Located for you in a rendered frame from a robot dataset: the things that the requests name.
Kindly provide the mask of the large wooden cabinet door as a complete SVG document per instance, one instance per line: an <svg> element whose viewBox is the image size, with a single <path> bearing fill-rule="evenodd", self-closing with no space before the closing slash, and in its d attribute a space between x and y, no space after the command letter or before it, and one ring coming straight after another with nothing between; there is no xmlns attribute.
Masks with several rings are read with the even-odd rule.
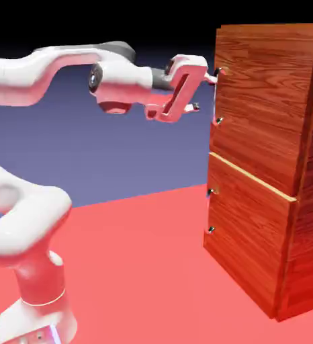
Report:
<svg viewBox="0 0 313 344"><path fill-rule="evenodd" d="M215 65L212 150L296 196L313 125L313 24L222 26Z"/></svg>

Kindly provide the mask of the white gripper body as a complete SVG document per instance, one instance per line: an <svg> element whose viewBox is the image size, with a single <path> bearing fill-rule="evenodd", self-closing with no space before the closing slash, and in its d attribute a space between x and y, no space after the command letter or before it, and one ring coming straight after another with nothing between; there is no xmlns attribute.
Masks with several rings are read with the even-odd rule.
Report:
<svg viewBox="0 0 313 344"><path fill-rule="evenodd" d="M204 80L208 71L208 63L202 56L175 55L167 65L163 79L172 87L172 94L152 94L145 105L145 115L148 120L165 123L177 122L184 108L193 97L199 84Z"/></svg>

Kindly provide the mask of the small wooden cabinet door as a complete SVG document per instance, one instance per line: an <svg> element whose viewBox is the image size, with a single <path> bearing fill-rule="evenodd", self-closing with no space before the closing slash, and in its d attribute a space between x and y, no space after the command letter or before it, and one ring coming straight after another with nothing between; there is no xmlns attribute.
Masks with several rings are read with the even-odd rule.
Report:
<svg viewBox="0 0 313 344"><path fill-rule="evenodd" d="M295 198L215 153L208 159L212 234L204 247L270 318L275 317Z"/></svg>

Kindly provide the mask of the reddish wooden cabinet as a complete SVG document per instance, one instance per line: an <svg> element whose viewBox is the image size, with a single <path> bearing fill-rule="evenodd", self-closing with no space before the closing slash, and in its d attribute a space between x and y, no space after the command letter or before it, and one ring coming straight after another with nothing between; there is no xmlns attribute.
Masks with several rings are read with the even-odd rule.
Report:
<svg viewBox="0 0 313 344"><path fill-rule="evenodd" d="M313 24L222 26L204 248L276 320L313 310Z"/></svg>

